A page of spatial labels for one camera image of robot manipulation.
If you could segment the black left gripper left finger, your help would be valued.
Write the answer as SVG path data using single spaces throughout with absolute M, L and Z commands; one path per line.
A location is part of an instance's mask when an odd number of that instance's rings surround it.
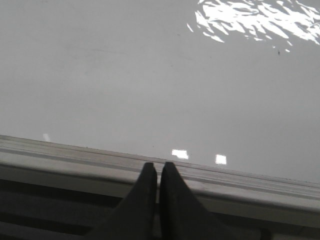
M 83 238 L 85 240 L 150 240 L 157 194 L 157 172 L 147 162 L 127 196 L 99 226 Z

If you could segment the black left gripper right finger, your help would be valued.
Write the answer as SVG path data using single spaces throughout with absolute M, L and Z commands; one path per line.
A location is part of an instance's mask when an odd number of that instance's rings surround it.
M 172 162 L 161 173 L 159 217 L 164 240 L 237 239 L 197 200 Z

